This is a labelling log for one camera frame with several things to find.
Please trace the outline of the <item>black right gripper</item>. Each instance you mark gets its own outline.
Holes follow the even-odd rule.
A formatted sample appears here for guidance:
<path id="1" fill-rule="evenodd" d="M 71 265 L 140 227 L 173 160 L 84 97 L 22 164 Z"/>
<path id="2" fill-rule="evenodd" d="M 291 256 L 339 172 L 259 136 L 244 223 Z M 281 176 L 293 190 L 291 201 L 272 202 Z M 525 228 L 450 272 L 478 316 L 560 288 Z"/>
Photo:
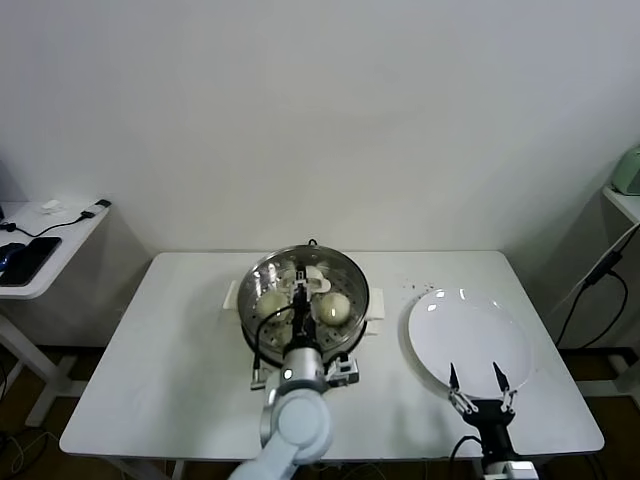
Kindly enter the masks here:
<path id="1" fill-rule="evenodd" d="M 458 413 L 463 413 L 464 422 L 478 431 L 484 454 L 514 454 L 508 426 L 515 418 L 514 400 L 517 390 L 511 388 L 506 374 L 496 362 L 492 366 L 502 394 L 501 401 L 471 401 L 461 391 L 453 363 L 450 364 L 448 399 Z"/>

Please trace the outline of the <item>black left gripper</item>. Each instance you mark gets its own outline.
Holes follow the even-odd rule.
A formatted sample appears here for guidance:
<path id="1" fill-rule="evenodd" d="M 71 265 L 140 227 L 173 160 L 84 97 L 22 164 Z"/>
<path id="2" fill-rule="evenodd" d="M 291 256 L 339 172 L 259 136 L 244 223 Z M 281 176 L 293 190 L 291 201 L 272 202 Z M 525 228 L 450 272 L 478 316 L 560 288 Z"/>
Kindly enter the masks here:
<path id="1" fill-rule="evenodd" d="M 297 269 L 294 280 L 295 289 L 292 301 L 294 302 L 294 317 L 292 320 L 292 334 L 289 349 L 302 348 L 309 339 L 306 331 L 307 317 L 309 315 L 308 291 L 306 288 L 306 269 Z"/>

